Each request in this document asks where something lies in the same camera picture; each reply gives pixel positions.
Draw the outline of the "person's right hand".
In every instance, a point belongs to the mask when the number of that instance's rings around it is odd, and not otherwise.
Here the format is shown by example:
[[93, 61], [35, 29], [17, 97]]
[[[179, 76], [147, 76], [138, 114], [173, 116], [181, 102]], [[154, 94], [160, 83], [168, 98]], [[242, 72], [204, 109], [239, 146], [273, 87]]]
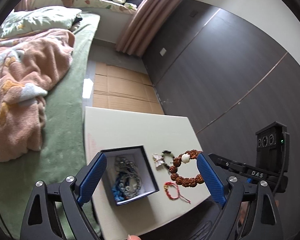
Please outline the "person's right hand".
[[135, 235], [128, 235], [127, 240], [141, 240], [141, 238]]

